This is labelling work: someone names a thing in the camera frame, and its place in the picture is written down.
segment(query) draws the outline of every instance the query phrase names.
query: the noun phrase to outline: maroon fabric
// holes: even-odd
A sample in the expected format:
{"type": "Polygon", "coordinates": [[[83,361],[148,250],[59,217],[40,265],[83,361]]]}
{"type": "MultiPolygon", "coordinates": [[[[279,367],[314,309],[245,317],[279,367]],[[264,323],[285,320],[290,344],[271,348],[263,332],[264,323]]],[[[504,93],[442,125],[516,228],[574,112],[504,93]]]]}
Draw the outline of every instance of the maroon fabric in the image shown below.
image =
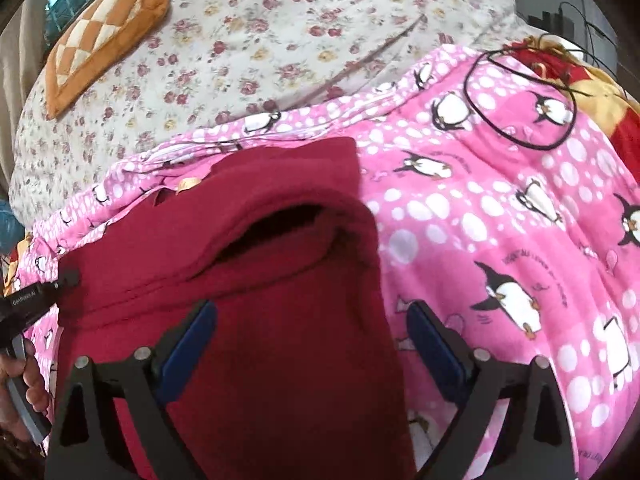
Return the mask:
{"type": "Polygon", "coordinates": [[[112,361],[153,345],[210,298],[217,332],[168,410],[208,478],[409,478],[402,375],[359,181],[353,140],[327,139],[238,152],[199,186],[149,197],[60,261],[81,283],[59,302],[59,376],[82,354],[112,361]]]}

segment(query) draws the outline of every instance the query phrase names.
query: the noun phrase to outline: human hand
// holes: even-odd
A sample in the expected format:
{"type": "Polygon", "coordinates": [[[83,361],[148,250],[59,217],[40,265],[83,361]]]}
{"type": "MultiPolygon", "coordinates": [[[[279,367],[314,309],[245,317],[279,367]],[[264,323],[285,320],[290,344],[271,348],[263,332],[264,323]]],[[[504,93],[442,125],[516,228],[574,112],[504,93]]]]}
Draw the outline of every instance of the human hand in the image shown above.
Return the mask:
{"type": "Polygon", "coordinates": [[[36,412],[44,412],[49,407],[49,393],[44,387],[44,378],[34,357],[36,349],[33,343],[26,340],[24,346],[28,355],[26,363],[0,353],[0,426],[15,438],[28,442],[31,436],[12,403],[6,381],[8,378],[22,376],[29,387],[27,401],[36,412]]]}

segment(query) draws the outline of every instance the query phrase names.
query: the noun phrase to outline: gray handle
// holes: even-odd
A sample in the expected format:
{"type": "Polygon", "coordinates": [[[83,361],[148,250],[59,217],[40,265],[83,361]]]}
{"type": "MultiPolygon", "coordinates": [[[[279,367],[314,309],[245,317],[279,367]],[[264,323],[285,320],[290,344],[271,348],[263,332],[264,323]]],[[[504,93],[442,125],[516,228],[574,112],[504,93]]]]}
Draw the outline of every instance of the gray handle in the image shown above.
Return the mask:
{"type": "MultiPolygon", "coordinates": [[[[22,334],[14,337],[11,341],[11,348],[6,348],[5,351],[9,357],[26,361],[27,351],[24,347],[22,334]]],[[[49,419],[43,413],[36,412],[30,405],[26,397],[29,387],[25,384],[22,376],[10,378],[6,387],[15,409],[31,435],[31,439],[36,446],[39,446],[51,431],[49,419]]]]}

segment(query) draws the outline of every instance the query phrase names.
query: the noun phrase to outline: checkered pattern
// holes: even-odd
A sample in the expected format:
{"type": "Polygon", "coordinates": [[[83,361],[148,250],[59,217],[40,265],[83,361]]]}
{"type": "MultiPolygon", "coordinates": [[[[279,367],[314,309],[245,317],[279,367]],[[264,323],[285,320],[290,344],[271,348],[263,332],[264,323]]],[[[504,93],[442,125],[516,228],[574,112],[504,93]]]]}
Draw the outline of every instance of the checkered pattern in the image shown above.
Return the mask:
{"type": "Polygon", "coordinates": [[[59,87],[140,12],[141,1],[95,0],[78,17],[62,35],[53,53],[59,87]]]}

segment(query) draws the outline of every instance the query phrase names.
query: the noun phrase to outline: orange pillow border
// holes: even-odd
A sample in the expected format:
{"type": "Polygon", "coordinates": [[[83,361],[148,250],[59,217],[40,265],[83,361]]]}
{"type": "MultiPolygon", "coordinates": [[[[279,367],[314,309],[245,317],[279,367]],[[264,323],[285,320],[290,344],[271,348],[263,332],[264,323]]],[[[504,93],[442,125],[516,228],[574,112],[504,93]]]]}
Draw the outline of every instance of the orange pillow border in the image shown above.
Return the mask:
{"type": "Polygon", "coordinates": [[[56,118],[102,76],[114,63],[131,51],[144,36],[164,18],[170,0],[141,0],[140,11],[111,36],[98,50],[93,52],[72,75],[58,86],[56,52],[60,43],[71,34],[84,11],[66,30],[63,37],[49,53],[46,67],[47,115],[56,118]]]}

